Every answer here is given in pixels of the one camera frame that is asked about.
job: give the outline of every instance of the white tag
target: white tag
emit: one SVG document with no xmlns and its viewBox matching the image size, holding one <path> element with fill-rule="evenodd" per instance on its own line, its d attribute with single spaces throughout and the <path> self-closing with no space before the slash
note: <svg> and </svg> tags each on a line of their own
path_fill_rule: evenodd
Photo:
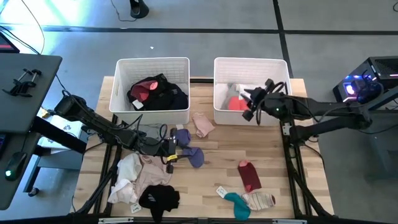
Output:
<svg viewBox="0 0 398 224">
<path fill-rule="evenodd" d="M 138 203 L 134 203 L 130 206 L 131 213 L 136 213 L 138 211 L 141 211 L 142 207 Z"/>
<path fill-rule="evenodd" d="M 225 197 L 225 195 L 228 193 L 222 186 L 219 186 L 216 190 L 216 192 L 218 193 L 218 195 L 222 198 Z"/>
<path fill-rule="evenodd" d="M 144 106 L 144 105 L 143 105 L 140 101 L 138 101 L 138 100 L 134 100 L 132 103 L 133 103 L 134 106 L 136 106 L 137 109 L 141 109 L 141 108 Z"/>
</svg>

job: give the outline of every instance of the pink garment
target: pink garment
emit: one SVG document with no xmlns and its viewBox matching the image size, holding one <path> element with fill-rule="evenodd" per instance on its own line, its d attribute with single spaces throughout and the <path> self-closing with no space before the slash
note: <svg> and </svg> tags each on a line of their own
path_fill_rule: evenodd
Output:
<svg viewBox="0 0 398 224">
<path fill-rule="evenodd" d="M 214 126 L 203 113 L 195 113 L 192 120 L 197 127 L 197 136 L 199 138 L 205 137 L 210 131 L 214 130 Z"/>
<path fill-rule="evenodd" d="M 166 172 L 166 165 L 163 165 L 159 156 L 145 156 L 139 155 L 143 167 L 141 173 L 136 182 L 136 194 L 137 198 L 141 197 L 141 194 L 150 185 L 166 185 L 172 178 L 171 174 Z"/>
<path fill-rule="evenodd" d="M 157 88 L 157 81 L 147 81 L 135 84 L 130 92 L 131 96 L 135 97 L 138 101 L 143 102 L 148 99 L 149 90 L 155 90 Z"/>
</svg>

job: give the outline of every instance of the wooden table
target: wooden table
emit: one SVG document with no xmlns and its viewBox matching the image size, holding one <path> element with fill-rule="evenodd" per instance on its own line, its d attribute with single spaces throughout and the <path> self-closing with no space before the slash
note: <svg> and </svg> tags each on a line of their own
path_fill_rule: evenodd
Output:
<svg viewBox="0 0 398 224">
<path fill-rule="evenodd" d="M 291 79 L 293 95 L 306 96 L 304 80 Z M 104 77 L 101 93 L 99 94 L 96 112 L 111 120 L 109 100 L 113 77 Z M 192 134 L 191 146 L 201 147 L 205 153 L 205 164 L 194 169 L 188 159 L 182 159 L 175 164 L 174 174 L 170 185 L 180 191 L 180 206 L 171 212 L 165 212 L 164 217 L 212 217 L 233 218 L 233 204 L 217 195 L 218 186 L 223 186 L 228 192 L 243 193 L 243 183 L 237 166 L 243 159 L 250 160 L 257 170 L 262 184 L 262 192 L 273 194 L 276 206 L 260 212 L 252 212 L 250 218 L 293 218 L 292 199 L 290 197 L 287 169 L 284 159 L 280 128 L 257 126 L 228 126 L 217 125 L 213 120 L 213 85 L 191 84 L 191 110 L 204 112 L 216 129 L 207 137 L 200 139 L 195 134 L 192 119 L 184 128 Z M 311 124 L 311 121 L 301 121 L 300 124 Z M 93 138 L 87 147 L 98 143 Z M 317 143 L 308 145 L 318 150 Z M 83 159 L 81 171 L 75 191 L 74 204 L 79 209 L 97 187 L 104 158 L 105 145 L 87 152 Z M 110 164 L 113 161 L 113 149 Z M 305 169 L 308 188 L 326 211 L 333 213 L 328 184 L 322 160 L 311 150 L 303 147 L 302 160 Z M 131 153 L 123 150 L 122 158 Z M 108 199 L 108 189 L 104 191 L 101 211 Z M 300 208 L 304 212 L 303 198 L 298 190 Z M 151 217 L 149 209 L 143 208 L 134 215 L 130 212 L 130 205 L 117 203 L 113 205 L 112 217 Z"/>
</svg>

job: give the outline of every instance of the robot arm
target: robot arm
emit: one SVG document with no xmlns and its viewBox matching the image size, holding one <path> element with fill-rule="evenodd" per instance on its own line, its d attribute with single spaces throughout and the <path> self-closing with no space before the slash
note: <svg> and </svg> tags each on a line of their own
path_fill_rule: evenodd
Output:
<svg viewBox="0 0 398 224">
<path fill-rule="evenodd" d="M 64 94 L 54 111 L 56 115 L 69 121 L 82 122 L 85 124 L 84 131 L 87 132 L 88 129 L 96 131 L 105 143 L 120 144 L 126 149 L 150 156 L 168 157 L 175 154 L 177 140 L 173 129 L 169 138 L 160 144 L 156 144 L 158 140 L 146 137 L 146 133 L 120 127 L 98 115 L 87 106 L 83 98 L 75 95 Z"/>
<path fill-rule="evenodd" d="M 291 119 L 305 120 L 316 119 L 316 116 L 337 116 L 337 118 L 311 126 L 289 128 L 292 143 L 303 142 L 311 136 L 341 128 L 364 129 L 372 123 L 368 109 L 357 102 L 351 104 L 317 102 L 311 98 L 272 92 L 274 87 L 274 82 L 268 79 L 265 89 L 257 87 L 254 90 L 245 90 L 250 93 L 250 98 L 245 97 L 250 108 L 243 113 L 246 120 L 250 121 L 256 110 L 263 110 L 283 123 L 288 123 Z"/>
</svg>

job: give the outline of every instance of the white plastic bin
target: white plastic bin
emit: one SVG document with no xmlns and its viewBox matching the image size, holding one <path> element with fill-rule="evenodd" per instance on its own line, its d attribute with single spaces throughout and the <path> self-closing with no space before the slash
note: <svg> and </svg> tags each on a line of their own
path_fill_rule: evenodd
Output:
<svg viewBox="0 0 398 224">
<path fill-rule="evenodd" d="M 242 117 L 243 111 L 221 110 L 226 99 L 227 84 L 245 84 L 265 87 L 268 78 L 275 83 L 286 82 L 291 93 L 289 72 L 284 60 L 261 58 L 216 58 L 214 61 L 214 120 L 216 124 L 257 125 L 256 115 L 248 122 Z M 262 111 L 261 126 L 278 125 L 278 119 Z"/>
<path fill-rule="evenodd" d="M 127 123 L 144 114 L 141 124 L 187 124 L 190 108 L 190 63 L 185 57 L 121 59 L 116 64 L 109 110 Z M 131 86 L 147 77 L 163 73 L 167 81 L 177 84 L 188 95 L 185 110 L 135 111 L 127 98 Z"/>
</svg>

